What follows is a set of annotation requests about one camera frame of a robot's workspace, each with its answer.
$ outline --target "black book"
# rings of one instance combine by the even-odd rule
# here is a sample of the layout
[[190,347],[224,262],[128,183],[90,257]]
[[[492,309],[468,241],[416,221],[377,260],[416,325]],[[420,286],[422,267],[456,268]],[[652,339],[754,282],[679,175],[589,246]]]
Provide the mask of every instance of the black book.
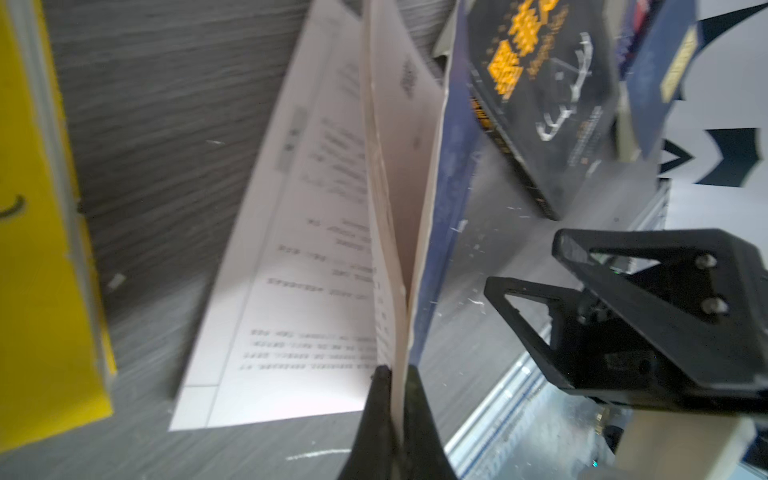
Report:
[[475,113],[559,220],[614,120],[613,45],[597,2],[484,0],[469,14]]

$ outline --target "yellow book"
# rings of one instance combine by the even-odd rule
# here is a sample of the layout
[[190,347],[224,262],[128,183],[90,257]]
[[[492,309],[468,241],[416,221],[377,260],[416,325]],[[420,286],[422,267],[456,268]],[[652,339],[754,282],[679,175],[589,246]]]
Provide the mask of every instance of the yellow book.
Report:
[[112,413],[116,373],[38,0],[0,0],[0,452]]

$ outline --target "gray table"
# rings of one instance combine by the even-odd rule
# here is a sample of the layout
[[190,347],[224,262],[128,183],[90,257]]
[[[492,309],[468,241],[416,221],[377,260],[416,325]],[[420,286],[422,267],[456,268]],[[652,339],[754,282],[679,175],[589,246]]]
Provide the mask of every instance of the gray table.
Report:
[[[425,53],[450,0],[401,4]],[[359,413],[168,433],[170,413],[307,2],[51,0],[48,26],[119,374],[112,418],[0,455],[0,478],[335,478]],[[522,347],[484,302],[492,274],[574,286],[562,227],[627,228],[655,166],[606,157],[559,223],[488,146],[422,378],[444,441]],[[126,280],[115,291],[106,284]]]

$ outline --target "metal screw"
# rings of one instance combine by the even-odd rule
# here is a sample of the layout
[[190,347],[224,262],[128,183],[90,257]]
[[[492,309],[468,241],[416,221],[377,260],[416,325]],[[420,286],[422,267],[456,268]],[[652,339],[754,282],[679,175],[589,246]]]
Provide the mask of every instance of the metal screw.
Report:
[[706,270],[708,268],[714,268],[717,265],[717,258],[712,257],[708,253],[705,253],[704,255],[699,255],[696,257],[694,262],[696,264],[696,268],[700,270]]
[[707,315],[714,313],[725,314],[728,313],[728,304],[718,296],[711,296],[701,302],[701,310]]

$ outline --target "book page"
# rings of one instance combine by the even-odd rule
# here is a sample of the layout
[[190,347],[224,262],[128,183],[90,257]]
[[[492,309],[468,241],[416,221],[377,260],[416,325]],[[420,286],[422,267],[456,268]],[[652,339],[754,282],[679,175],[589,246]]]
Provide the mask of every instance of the book page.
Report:
[[361,82],[371,193],[376,322],[394,341],[392,419],[402,431],[416,244],[442,92],[393,0],[364,2]]
[[171,430],[362,409],[376,366],[359,19],[316,0]]
[[453,246],[461,233],[480,138],[469,91],[467,18],[462,0],[454,14],[455,34],[443,81],[445,100],[438,116],[409,302],[409,359],[414,365],[424,351]]

